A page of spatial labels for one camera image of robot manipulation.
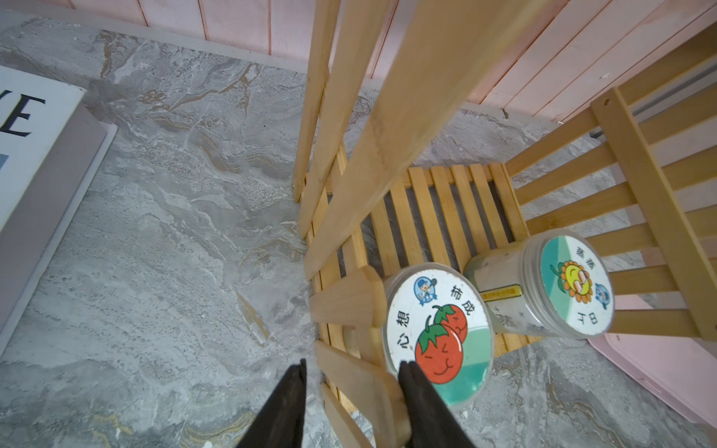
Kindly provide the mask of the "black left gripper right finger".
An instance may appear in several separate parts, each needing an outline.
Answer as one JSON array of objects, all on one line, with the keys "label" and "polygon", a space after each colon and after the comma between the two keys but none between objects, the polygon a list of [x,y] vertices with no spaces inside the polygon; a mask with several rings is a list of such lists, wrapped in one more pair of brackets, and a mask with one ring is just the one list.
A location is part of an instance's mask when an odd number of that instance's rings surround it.
[{"label": "black left gripper right finger", "polygon": [[401,363],[398,379],[412,431],[405,447],[474,448],[415,361]]}]

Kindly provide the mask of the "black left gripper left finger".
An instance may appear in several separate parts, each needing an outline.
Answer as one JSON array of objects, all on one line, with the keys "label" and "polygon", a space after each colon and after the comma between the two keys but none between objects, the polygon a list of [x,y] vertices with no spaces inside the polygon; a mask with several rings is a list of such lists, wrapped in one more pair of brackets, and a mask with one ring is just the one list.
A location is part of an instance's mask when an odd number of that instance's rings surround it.
[{"label": "black left gripper left finger", "polygon": [[236,447],[301,447],[306,390],[306,360],[302,358],[288,367]]}]

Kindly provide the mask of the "tomato seed jar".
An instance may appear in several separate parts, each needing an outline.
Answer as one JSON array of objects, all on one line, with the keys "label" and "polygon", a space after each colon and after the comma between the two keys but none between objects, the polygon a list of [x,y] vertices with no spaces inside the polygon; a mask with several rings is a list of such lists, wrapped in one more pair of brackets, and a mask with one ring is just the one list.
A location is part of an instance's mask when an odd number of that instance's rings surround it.
[{"label": "tomato seed jar", "polygon": [[388,371],[416,362],[448,407],[472,401],[487,382],[495,332],[477,289],[458,271],[434,262],[384,281],[382,328]]}]

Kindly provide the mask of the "sunflower seed jar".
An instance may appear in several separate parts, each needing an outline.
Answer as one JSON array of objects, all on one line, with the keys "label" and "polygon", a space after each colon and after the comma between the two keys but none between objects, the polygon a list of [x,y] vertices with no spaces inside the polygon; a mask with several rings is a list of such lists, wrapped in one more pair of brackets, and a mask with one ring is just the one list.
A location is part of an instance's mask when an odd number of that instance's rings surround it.
[{"label": "sunflower seed jar", "polygon": [[463,275],[498,333],[590,339],[612,326],[610,273],[586,239],[545,231],[471,259]]}]

